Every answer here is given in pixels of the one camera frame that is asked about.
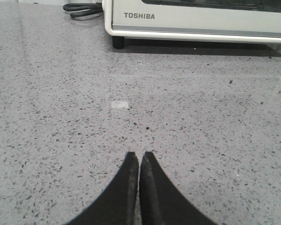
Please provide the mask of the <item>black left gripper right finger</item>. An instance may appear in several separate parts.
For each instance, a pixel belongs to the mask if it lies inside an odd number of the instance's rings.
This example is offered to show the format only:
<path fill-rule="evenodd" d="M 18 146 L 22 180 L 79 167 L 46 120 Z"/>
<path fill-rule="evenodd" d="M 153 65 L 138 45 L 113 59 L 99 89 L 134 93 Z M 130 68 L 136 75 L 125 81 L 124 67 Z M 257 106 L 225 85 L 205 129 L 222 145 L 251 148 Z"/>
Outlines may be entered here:
<path fill-rule="evenodd" d="M 214 225 L 173 185 L 152 152 L 140 166 L 140 209 L 143 225 Z"/>

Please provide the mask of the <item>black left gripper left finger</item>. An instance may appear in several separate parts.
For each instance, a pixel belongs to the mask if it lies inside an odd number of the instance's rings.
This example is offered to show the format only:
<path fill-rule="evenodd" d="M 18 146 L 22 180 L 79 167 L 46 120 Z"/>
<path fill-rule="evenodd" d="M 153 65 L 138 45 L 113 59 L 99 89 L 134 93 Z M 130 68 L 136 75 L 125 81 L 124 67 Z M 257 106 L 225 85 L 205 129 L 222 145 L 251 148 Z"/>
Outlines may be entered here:
<path fill-rule="evenodd" d="M 138 186 L 139 163 L 128 152 L 112 181 L 98 198 L 68 225 L 132 225 Z"/>

